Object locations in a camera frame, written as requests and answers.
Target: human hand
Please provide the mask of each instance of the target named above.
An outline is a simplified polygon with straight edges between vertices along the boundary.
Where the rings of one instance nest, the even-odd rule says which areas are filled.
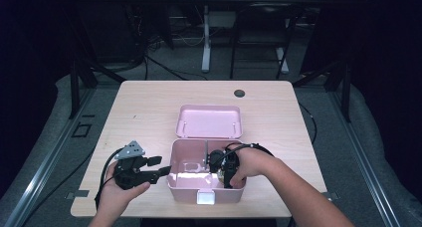
[[[103,187],[99,209],[90,226],[111,226],[129,202],[150,186],[149,182],[144,182],[131,189],[121,189],[112,178],[116,164],[117,162],[112,163],[107,169],[105,181],[108,182]]]
[[[230,180],[230,184],[234,187],[243,186],[246,177],[266,174],[267,166],[273,161],[280,161],[279,159],[265,153],[262,150],[255,148],[242,148],[236,151],[239,157],[239,168],[236,174]]]

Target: white stand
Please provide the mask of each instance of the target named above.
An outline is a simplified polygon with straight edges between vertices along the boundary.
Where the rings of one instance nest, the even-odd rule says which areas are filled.
[[[211,42],[208,6],[204,7],[204,55],[202,56],[202,72],[210,72]]]

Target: metal rail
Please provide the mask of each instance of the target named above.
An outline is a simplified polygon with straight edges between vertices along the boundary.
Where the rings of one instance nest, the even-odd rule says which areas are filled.
[[[5,226],[22,226],[25,219],[28,217],[63,152],[66,140],[72,134],[72,130],[78,125],[77,120],[81,116],[81,113],[87,106],[89,100],[93,97],[94,92],[95,90],[87,89],[84,93],[81,100],[80,111],[76,114],[75,118],[69,119],[66,123],[55,146],[44,158],[40,168],[38,168],[12,214],[9,216]]]
[[[333,93],[328,93],[329,99],[331,100],[332,105],[338,115],[338,118],[341,120],[341,123],[346,130],[348,137],[352,143],[353,153],[356,158],[357,164],[362,172],[363,178],[365,179],[366,185],[369,188],[369,191],[373,197],[376,207],[381,215],[382,220],[384,221],[385,226],[400,226],[400,223],[394,214],[394,211],[388,201],[388,197],[381,186],[381,183],[378,181],[375,172],[372,169],[372,166],[365,154],[365,151],[362,148],[362,145],[359,141],[359,138],[354,131],[353,125],[351,122],[347,122],[343,117],[342,112],[339,108],[339,98]]]

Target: small black object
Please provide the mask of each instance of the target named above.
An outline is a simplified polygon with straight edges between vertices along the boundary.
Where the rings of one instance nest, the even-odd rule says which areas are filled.
[[[224,152],[222,150],[216,149],[211,151],[209,154],[209,165],[211,173],[216,173],[218,169],[221,168],[221,164],[224,160],[223,156]]]
[[[230,185],[230,180],[236,174],[239,164],[239,157],[235,152],[231,152],[229,155],[227,155],[226,162],[223,166],[224,188],[233,188],[233,186]]]
[[[161,176],[168,175],[170,173],[171,166],[159,168],[158,170],[147,170],[134,172],[133,170],[123,170],[114,179],[115,183],[122,189],[131,189],[143,182],[149,182],[156,184],[158,178]]]
[[[229,146],[232,144],[239,144],[239,146],[230,149]],[[244,144],[239,142],[233,142],[228,144],[226,147],[224,147],[225,151],[215,149],[208,155],[210,172],[217,173],[218,170],[221,170],[224,173],[224,188],[233,188],[233,186],[230,185],[230,180],[236,174],[236,171],[240,165],[239,157],[236,154],[236,150],[247,147],[259,149],[268,155],[273,155],[266,148],[257,143]]]
[[[234,95],[235,95],[237,98],[242,98],[242,97],[244,97],[244,96],[245,96],[245,91],[243,91],[243,90],[236,90],[236,91],[235,91],[235,93],[234,93]]]
[[[156,184],[159,177],[170,173],[171,166],[158,170],[140,171],[139,169],[145,165],[153,166],[159,164],[161,159],[161,156],[153,156],[151,158],[137,156],[120,159],[114,168],[115,183],[122,189],[130,189],[146,181]]]

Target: gray carpet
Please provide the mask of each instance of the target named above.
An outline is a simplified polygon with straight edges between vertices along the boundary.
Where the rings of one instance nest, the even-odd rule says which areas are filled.
[[[218,36],[213,39],[211,72],[202,74],[202,44],[195,47],[176,42],[176,49],[171,51],[165,45],[149,55],[173,70],[179,70],[206,77],[208,80],[228,80],[230,49],[224,44],[227,37]],[[291,72],[282,76],[281,80],[295,81],[300,78],[299,71],[311,31],[297,29],[292,49],[288,54],[288,64]],[[235,80],[273,80],[277,70],[237,70]],[[143,80],[145,64],[140,67],[119,73],[129,80]],[[201,80],[198,76],[183,75],[190,80]],[[82,110],[76,123],[89,125],[91,128],[85,137],[69,137],[64,143],[64,151],[42,189],[37,202],[40,202],[65,176],[67,176],[96,145],[106,121],[107,114],[118,90],[118,85],[108,77],[97,74],[100,85],[90,96],[88,104]],[[162,68],[149,63],[149,80],[175,80],[176,78]],[[336,106],[317,84],[309,88],[298,88],[296,93],[299,102],[313,115],[316,121],[317,136],[314,144],[322,175],[329,192],[336,192],[339,199],[337,205],[356,226],[385,226],[375,205],[365,179],[359,169],[347,131],[341,118],[336,114]],[[34,146],[31,155],[15,179],[11,188],[0,201],[0,225],[4,226],[13,210],[36,173],[38,167],[49,151],[56,145],[62,130],[66,127],[70,114],[70,82],[64,77],[57,82],[59,96],[46,124],[43,133]],[[315,133],[311,117],[303,110],[310,137]],[[398,182],[394,172],[383,158],[382,140],[379,137],[376,124],[367,109],[363,97],[356,89],[352,89],[350,100],[350,116],[352,125],[366,152],[370,163],[389,197],[392,208],[402,226],[422,226],[422,207],[415,198]],[[84,134],[71,131],[71,135]],[[85,163],[63,186],[57,189],[46,202],[29,219],[26,226],[86,226],[90,219],[75,218],[70,214],[72,200],[65,197],[69,192],[79,188],[87,164]],[[279,226],[287,226],[287,219],[278,220]],[[121,218],[115,226],[139,226],[139,219]]]

